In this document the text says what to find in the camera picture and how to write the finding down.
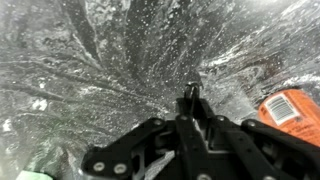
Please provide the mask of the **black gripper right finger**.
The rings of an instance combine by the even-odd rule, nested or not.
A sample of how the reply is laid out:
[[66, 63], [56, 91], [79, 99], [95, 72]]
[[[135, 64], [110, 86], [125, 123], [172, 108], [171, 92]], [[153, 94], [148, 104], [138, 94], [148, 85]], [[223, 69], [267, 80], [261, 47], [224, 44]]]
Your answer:
[[320, 180], [320, 148], [248, 119], [237, 125], [199, 101], [200, 129], [211, 152], [228, 160], [218, 170], [223, 180]]

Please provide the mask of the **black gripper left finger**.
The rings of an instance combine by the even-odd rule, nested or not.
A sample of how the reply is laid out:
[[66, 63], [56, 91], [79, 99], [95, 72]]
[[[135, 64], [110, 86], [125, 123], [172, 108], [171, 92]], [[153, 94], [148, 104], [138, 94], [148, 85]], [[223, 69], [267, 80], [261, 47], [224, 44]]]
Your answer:
[[204, 101], [179, 98], [171, 120], [150, 118], [108, 146], [90, 149], [81, 164], [87, 180], [143, 180], [148, 168], [172, 151], [158, 175], [166, 180], [198, 180], [207, 173], [207, 149], [195, 123], [205, 118]]

